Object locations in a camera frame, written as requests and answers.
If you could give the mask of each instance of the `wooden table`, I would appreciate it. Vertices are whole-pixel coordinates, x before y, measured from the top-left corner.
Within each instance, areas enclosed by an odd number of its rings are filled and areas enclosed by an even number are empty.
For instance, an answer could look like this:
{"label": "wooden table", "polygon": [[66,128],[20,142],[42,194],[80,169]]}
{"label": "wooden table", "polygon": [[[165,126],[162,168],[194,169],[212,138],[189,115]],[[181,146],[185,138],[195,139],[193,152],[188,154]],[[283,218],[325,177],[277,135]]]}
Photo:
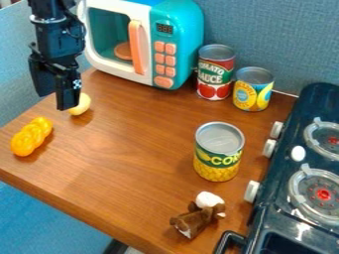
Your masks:
{"label": "wooden table", "polygon": [[[224,230],[246,233],[252,207],[243,201],[245,188],[263,177],[269,163],[261,155],[264,143],[293,97],[275,93],[267,110],[248,113],[232,98],[199,98],[192,82],[165,91],[93,69],[83,81],[92,98],[85,114],[56,111],[49,96],[0,131],[1,181],[146,253],[211,253]],[[11,137],[41,115],[54,122],[53,135],[31,156],[14,156]],[[204,180],[192,166],[194,132],[215,120],[238,126],[246,137],[239,174],[221,184]],[[200,191],[224,198],[227,217],[189,241],[169,220]]]}

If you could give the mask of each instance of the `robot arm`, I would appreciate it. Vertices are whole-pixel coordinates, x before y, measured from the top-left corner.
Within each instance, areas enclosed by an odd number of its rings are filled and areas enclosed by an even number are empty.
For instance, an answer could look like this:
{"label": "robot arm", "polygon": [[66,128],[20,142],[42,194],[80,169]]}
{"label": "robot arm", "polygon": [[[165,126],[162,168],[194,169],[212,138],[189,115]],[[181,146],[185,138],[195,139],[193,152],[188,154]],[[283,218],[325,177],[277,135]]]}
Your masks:
{"label": "robot arm", "polygon": [[39,96],[56,93],[58,110],[77,106],[81,90],[75,60],[85,47],[85,28],[69,9],[74,0],[28,0],[37,43],[29,57],[32,80]]}

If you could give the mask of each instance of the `orange button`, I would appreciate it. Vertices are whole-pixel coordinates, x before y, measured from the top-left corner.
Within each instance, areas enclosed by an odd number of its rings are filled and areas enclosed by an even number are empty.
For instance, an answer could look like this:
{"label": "orange button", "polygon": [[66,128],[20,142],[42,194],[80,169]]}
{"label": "orange button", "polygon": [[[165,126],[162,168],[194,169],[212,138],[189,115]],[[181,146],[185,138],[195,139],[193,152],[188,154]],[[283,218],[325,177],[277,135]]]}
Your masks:
{"label": "orange button", "polygon": [[166,44],[166,53],[169,55],[174,55],[176,53],[176,45]]}
{"label": "orange button", "polygon": [[164,52],[165,51],[165,43],[157,41],[155,42],[155,49],[157,52]]}
{"label": "orange button", "polygon": [[170,88],[171,86],[173,86],[173,80],[164,76],[156,76],[155,84],[164,88]]}
{"label": "orange button", "polygon": [[175,57],[166,57],[166,64],[169,66],[175,66],[176,65],[176,58]]}
{"label": "orange button", "polygon": [[167,67],[166,68],[166,75],[170,76],[170,77],[175,77],[176,73],[175,73],[175,68],[173,67]]}
{"label": "orange button", "polygon": [[157,64],[156,65],[156,72],[157,72],[157,74],[163,75],[165,73],[165,66]]}
{"label": "orange button", "polygon": [[163,64],[165,62],[165,55],[156,53],[156,62]]}

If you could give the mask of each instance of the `corn can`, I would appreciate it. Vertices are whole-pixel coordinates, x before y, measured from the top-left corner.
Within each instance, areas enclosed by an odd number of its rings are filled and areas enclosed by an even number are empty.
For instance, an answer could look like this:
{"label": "corn can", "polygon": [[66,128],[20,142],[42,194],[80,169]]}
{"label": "corn can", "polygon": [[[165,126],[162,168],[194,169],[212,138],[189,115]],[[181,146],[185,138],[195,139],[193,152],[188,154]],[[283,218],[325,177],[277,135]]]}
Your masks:
{"label": "corn can", "polygon": [[244,134],[237,127],[206,123],[195,133],[194,169],[209,181],[229,181],[238,173],[244,144]]}
{"label": "corn can", "polygon": [[269,106],[275,83],[273,75],[261,67],[243,67],[236,72],[233,104],[245,111],[262,111]]}
{"label": "corn can", "polygon": [[231,92],[234,51],[225,45],[206,45],[199,50],[197,93],[209,100],[221,100]]}

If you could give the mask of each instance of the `toy figure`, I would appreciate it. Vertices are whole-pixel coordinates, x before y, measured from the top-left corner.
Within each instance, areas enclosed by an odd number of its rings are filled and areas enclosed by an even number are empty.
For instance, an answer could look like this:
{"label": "toy figure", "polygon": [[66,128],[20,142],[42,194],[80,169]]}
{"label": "toy figure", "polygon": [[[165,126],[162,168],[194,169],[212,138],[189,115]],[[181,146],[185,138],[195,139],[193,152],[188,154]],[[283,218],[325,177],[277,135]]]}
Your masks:
{"label": "toy figure", "polygon": [[169,224],[187,238],[193,239],[211,222],[225,216],[224,200],[218,195],[203,191],[195,202],[188,205],[188,212],[172,217]]}

